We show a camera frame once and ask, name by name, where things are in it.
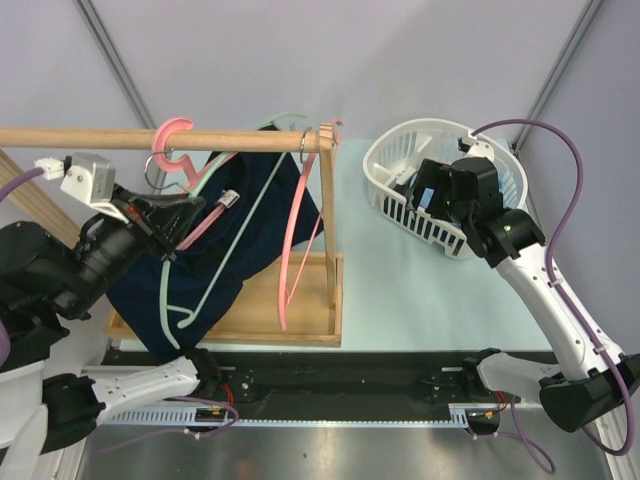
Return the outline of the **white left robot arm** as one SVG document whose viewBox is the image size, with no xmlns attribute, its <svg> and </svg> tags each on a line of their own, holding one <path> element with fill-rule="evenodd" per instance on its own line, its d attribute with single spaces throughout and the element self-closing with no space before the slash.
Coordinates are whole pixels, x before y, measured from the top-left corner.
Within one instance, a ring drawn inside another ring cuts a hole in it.
<svg viewBox="0 0 640 480">
<path fill-rule="evenodd" d="M 215 363 L 193 349 L 145 372 L 110 381 L 45 377 L 51 347 L 87 320 L 106 290 L 143 255 L 170 258 L 204 207 L 200 198 L 115 194 L 69 248 L 40 224 L 1 230 L 1 462 L 4 479 L 28 479 L 38 457 L 89 436 L 111 417 L 157 400 L 207 400 L 221 387 Z"/>
</svg>

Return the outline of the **pale green hanger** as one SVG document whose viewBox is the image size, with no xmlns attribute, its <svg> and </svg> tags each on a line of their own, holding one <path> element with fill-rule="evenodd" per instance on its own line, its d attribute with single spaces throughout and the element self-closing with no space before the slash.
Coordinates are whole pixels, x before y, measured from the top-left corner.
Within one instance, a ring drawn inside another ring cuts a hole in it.
<svg viewBox="0 0 640 480">
<path fill-rule="evenodd" d="M 187 154 L 169 157 L 169 137 L 192 129 L 175 117 L 155 132 L 154 162 L 165 172 L 183 171 L 180 190 L 204 201 L 172 262 L 147 259 L 143 269 L 159 276 L 160 347 L 184 350 L 231 308 L 245 280 L 276 260 L 300 178 L 289 152 L 216 152 L 196 168 Z"/>
</svg>

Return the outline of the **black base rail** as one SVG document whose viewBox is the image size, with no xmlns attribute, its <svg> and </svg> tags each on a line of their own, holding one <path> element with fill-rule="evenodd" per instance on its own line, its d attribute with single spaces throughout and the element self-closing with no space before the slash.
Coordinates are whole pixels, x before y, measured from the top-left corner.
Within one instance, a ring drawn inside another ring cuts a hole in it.
<svg viewBox="0 0 640 480">
<path fill-rule="evenodd" d="M 173 401 L 204 410 L 227 409 L 240 426 L 452 425 L 456 405 L 495 417 L 509 402 L 503 391 L 478 387 L 464 368 L 476 352 L 212 352 L 196 349 L 168 363 L 148 353 L 114 353 L 118 367 L 93 390 L 100 422 L 146 405 Z"/>
</svg>

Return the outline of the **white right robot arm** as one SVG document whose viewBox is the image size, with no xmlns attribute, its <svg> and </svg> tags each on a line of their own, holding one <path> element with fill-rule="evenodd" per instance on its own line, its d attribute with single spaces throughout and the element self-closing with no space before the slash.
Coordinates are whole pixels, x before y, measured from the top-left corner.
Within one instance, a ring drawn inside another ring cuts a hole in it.
<svg viewBox="0 0 640 480">
<path fill-rule="evenodd" d="M 625 354 L 562 285 L 538 225 L 527 212 L 504 205 L 494 163 L 483 157 L 452 164 L 425 159 L 406 191 L 410 208 L 419 206 L 425 190 L 432 192 L 427 213 L 461 227 L 473 253 L 519 295 L 557 360 L 537 363 L 486 349 L 466 360 L 463 393 L 473 401 L 495 391 L 536 401 L 566 432 L 618 407 L 631 414 L 638 355 Z"/>
</svg>

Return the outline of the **pink plastic hanger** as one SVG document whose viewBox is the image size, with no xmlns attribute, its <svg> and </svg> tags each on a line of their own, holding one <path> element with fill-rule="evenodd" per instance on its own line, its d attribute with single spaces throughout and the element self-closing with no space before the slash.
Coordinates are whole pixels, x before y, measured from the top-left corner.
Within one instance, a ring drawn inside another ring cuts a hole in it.
<svg viewBox="0 0 640 480">
<path fill-rule="evenodd" d="M 186 183 L 177 184 L 182 193 L 191 196 L 199 195 L 206 186 L 210 177 L 222 166 L 237 156 L 237 152 L 223 152 L 214 159 L 197 170 L 188 154 L 182 154 L 173 158 L 173 149 L 168 147 L 170 137 L 179 132 L 190 131 L 193 122 L 184 117 L 175 117 L 165 121 L 155 132 L 151 144 L 150 160 L 165 173 L 182 172 Z M 240 195 L 233 189 L 223 189 L 215 202 L 213 210 L 200 221 L 191 232 L 184 238 L 178 249 L 187 250 L 194 244 L 220 217 L 231 209 L 239 200 Z"/>
</svg>

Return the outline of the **white plastic laundry basket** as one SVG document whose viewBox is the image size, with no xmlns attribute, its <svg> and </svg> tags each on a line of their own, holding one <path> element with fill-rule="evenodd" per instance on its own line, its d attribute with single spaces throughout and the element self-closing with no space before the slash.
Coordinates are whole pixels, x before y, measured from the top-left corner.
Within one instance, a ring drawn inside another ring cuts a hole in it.
<svg viewBox="0 0 640 480">
<path fill-rule="evenodd" d="M 406 199 L 394 191 L 398 178 L 407 171 L 418 171 L 423 159 L 451 164 L 460 159 L 457 138 L 472 135 L 472 127 L 436 118 L 422 118 L 401 123 L 379 137 L 363 159 L 371 206 L 397 227 L 414 237 L 441 248 L 445 256 L 456 260 L 474 257 L 461 229 L 432 219 L 425 209 L 405 210 Z M 485 134 L 476 138 L 493 143 L 494 165 L 499 188 L 507 208 L 526 208 L 528 180 L 520 162 L 508 147 Z"/>
</svg>

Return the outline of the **navy blue shorts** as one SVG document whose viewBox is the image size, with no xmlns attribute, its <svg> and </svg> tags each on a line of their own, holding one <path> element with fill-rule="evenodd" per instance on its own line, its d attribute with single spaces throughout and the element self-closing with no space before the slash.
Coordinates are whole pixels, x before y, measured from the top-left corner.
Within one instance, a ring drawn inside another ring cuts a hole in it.
<svg viewBox="0 0 640 480">
<path fill-rule="evenodd" d="M 161 261 L 144 254 L 107 291 L 109 302 L 146 349 L 168 361 L 199 343 L 226 314 L 245 280 L 276 261 L 300 171 L 291 154 L 239 153 L 201 192 L 210 213 L 223 189 L 240 198 L 172 262 L 170 331 L 161 327 Z"/>
</svg>

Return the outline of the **wooden rack rod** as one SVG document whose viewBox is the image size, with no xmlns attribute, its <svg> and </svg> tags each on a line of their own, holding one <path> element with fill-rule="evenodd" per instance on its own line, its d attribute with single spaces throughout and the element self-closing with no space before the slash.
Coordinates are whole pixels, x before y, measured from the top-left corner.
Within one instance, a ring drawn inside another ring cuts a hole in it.
<svg viewBox="0 0 640 480">
<path fill-rule="evenodd" d="M 1 145 L 16 148 L 148 150 L 154 132 L 144 129 L 18 128 L 1 129 Z M 165 146 L 189 151 L 317 152 L 325 132 L 196 130 L 172 134 Z"/>
</svg>

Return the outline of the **dark grey shorts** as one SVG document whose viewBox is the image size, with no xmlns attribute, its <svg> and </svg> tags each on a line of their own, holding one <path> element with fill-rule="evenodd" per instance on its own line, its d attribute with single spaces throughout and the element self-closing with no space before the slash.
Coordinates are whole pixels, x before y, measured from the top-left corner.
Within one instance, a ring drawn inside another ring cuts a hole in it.
<svg viewBox="0 0 640 480">
<path fill-rule="evenodd" d="M 416 186 L 417 171 L 404 172 L 397 180 L 394 191 L 401 194 L 408 202 L 420 202 L 424 190 Z"/>
</svg>

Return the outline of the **wooden rack left post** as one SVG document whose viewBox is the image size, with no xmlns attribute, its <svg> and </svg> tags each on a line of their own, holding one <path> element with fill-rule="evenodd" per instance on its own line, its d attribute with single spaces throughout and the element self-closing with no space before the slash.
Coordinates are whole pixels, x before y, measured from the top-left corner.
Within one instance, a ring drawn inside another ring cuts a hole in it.
<svg viewBox="0 0 640 480">
<path fill-rule="evenodd" d="M 8 198 L 66 246 L 73 247 L 78 239 L 80 227 L 34 182 L 34 174 L 23 171 L 1 151 L 1 186 L 4 187 L 18 178 L 26 178 L 26 181 L 14 188 Z"/>
</svg>

